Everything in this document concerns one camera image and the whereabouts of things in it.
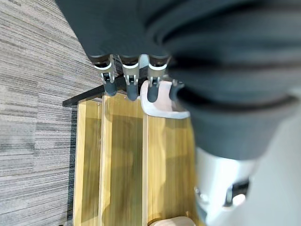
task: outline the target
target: white plastic part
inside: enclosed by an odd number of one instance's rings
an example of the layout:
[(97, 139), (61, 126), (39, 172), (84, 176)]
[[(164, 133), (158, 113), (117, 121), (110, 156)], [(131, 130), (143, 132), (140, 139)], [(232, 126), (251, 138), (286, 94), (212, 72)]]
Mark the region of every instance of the white plastic part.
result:
[(176, 217), (167, 220), (160, 220), (152, 223), (150, 226), (196, 226), (188, 217)]
[(190, 116), (188, 111), (169, 98), (169, 91), (172, 85), (170, 81), (160, 82), (158, 98), (154, 103), (147, 100), (148, 85), (148, 81), (145, 81), (140, 91), (141, 106), (147, 115), (170, 119), (184, 119)]

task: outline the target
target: silver metal part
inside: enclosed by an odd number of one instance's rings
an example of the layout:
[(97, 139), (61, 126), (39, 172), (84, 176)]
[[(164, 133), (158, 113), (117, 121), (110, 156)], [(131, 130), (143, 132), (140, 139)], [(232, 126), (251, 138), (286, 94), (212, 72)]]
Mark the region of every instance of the silver metal part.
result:
[(102, 78), (104, 84), (106, 84), (108, 78), (110, 79), (110, 83), (113, 83), (115, 80), (115, 70), (112, 62), (113, 62), (113, 57), (112, 55), (110, 55), (110, 64), (108, 66), (98, 67), (94, 65), (94, 67), (98, 70), (98, 74)]
[(139, 62), (137, 62), (135, 65), (124, 65), (122, 64), (123, 74), (124, 78), (126, 80), (126, 84), (130, 85), (130, 78), (133, 79), (133, 84), (138, 84), (139, 79)]
[[(244, 182), (250, 180), (257, 164), (258, 160), (225, 159), (196, 147), (195, 197), (199, 212), (206, 213), (199, 213), (206, 225), (222, 222), (227, 212), (245, 201), (248, 186)], [(235, 184), (243, 185), (241, 193)]]
[(172, 84), (173, 84), (173, 86), (177, 86), (178, 85), (178, 80), (173, 79)]
[(152, 85), (153, 85), (154, 78), (157, 78), (156, 87), (159, 87), (161, 79), (166, 74), (166, 68), (167, 68), (167, 64), (164, 64), (163, 66), (160, 66), (160, 67), (156, 67), (156, 66), (149, 64), (147, 78), (149, 80), (150, 87), (152, 87)]

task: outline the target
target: gray fabric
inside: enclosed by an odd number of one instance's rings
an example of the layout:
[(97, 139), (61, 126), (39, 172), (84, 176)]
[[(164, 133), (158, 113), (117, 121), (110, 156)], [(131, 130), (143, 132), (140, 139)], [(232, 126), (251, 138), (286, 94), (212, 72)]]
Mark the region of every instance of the gray fabric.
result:
[(100, 85), (51, 0), (0, 0), (0, 225), (69, 224), (77, 108)]

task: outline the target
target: wooden table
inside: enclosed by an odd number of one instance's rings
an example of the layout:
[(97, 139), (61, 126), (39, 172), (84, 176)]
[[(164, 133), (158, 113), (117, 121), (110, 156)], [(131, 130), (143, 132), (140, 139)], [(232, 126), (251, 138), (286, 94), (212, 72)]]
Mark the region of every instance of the wooden table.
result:
[(195, 211), (190, 120), (150, 117), (125, 95), (79, 104), (73, 223), (146, 226)]

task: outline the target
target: metal joint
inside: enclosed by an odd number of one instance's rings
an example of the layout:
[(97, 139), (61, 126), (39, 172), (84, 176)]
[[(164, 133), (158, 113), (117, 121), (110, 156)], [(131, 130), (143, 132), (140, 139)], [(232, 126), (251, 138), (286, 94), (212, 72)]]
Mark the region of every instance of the metal joint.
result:
[(148, 77), (149, 80), (149, 87), (155, 85), (157, 88), (159, 87), (161, 78), (160, 77)]
[(98, 70), (98, 74), (102, 78), (104, 84), (106, 84), (107, 81), (110, 81), (110, 83), (114, 82), (115, 76), (112, 61), (110, 61), (110, 64), (106, 67), (99, 67), (96, 65), (94, 65), (94, 67)]
[(126, 84), (128, 86), (131, 83), (137, 85), (139, 79), (139, 63), (137, 62), (135, 65), (122, 64), (122, 69), (123, 69), (124, 78), (126, 80)]

